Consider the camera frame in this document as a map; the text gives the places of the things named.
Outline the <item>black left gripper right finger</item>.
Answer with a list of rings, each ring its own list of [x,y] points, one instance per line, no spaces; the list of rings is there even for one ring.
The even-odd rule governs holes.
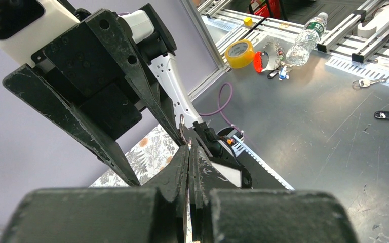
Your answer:
[[[329,193],[239,189],[189,152],[192,237],[200,242],[357,242],[348,215]]]

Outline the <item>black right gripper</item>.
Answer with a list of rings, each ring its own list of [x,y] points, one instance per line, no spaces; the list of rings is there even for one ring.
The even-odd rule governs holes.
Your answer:
[[[95,154],[129,186],[140,186],[115,141],[142,116],[140,101],[178,145],[174,106],[132,39],[126,21],[100,9],[34,53],[3,86]]]

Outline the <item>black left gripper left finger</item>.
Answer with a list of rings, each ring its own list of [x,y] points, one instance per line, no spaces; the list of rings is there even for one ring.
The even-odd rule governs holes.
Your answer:
[[[185,242],[189,148],[136,187],[39,189],[25,196],[1,242]]]

